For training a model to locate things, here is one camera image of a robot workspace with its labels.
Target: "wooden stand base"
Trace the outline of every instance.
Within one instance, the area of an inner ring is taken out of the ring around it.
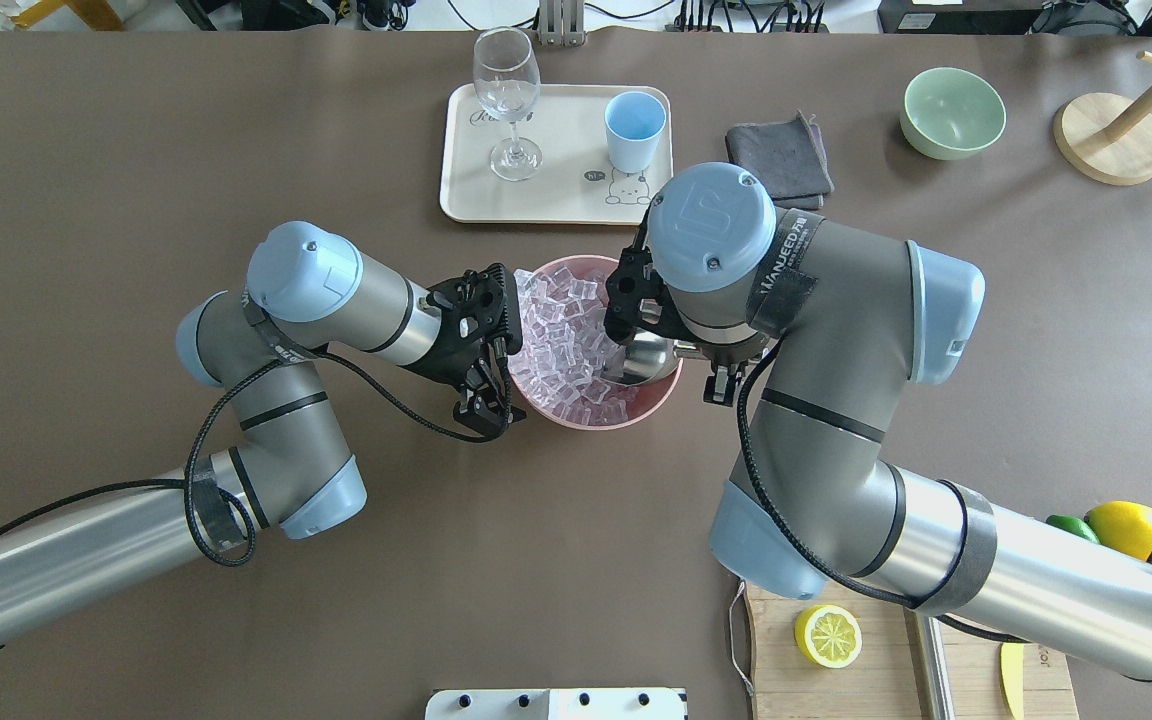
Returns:
[[[1106,184],[1139,184],[1152,179],[1152,115],[1116,141],[1104,132],[1132,101],[1112,92],[1070,100],[1052,123],[1061,156],[1084,176]]]

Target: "metal handle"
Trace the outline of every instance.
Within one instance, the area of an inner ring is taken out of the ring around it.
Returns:
[[[919,659],[923,665],[923,689],[932,720],[954,720],[954,697],[950,694],[950,669],[945,661],[941,623],[935,617],[915,612]]]

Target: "blue cup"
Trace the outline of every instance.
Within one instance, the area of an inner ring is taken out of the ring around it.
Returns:
[[[607,154],[622,173],[642,173],[652,164],[664,132],[666,109],[646,92],[631,90],[613,97],[602,113]]]

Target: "white tray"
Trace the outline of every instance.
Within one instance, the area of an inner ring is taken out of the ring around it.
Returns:
[[[639,223],[650,197],[673,177],[673,127],[667,114],[655,158],[643,173],[613,169],[602,111],[626,90],[650,92],[669,108],[657,88],[540,86],[531,118],[518,123],[518,135],[540,146],[540,172],[508,182],[488,167],[488,152],[509,137],[509,124],[488,118],[472,85],[456,88],[447,101],[438,194],[444,213],[462,223]]]

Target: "light blue joint cover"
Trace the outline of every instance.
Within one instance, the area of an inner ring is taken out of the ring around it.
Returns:
[[[972,263],[950,258],[912,240],[914,382],[947,381],[963,356],[984,302],[984,274]]]
[[[280,526],[287,537],[305,539],[353,518],[366,502],[367,488],[362,487],[358,462],[351,455],[328,484],[320,487],[300,510],[293,511],[290,518],[283,520]]]
[[[313,323],[335,313],[361,283],[357,247],[303,220],[270,232],[247,265],[252,300],[288,323]]]
[[[225,291],[215,293],[204,300],[202,305],[196,306],[194,310],[189,310],[189,314],[180,319],[180,325],[177,325],[177,357],[180,358],[180,364],[184,365],[185,370],[189,370],[189,374],[194,376],[196,381],[205,384],[209,387],[221,387],[220,381],[211,373],[207,369],[202,365],[202,356],[198,355],[198,323],[202,319],[202,314],[207,310],[207,305],[211,305],[212,300],[218,300]]]
[[[708,530],[708,550],[723,568],[778,596],[812,600],[824,588],[826,577],[794,550],[772,517],[732,480],[723,484],[723,500]]]
[[[721,290],[772,247],[776,206],[758,179],[727,162],[692,165],[660,188],[647,215],[652,263],[681,291]]]

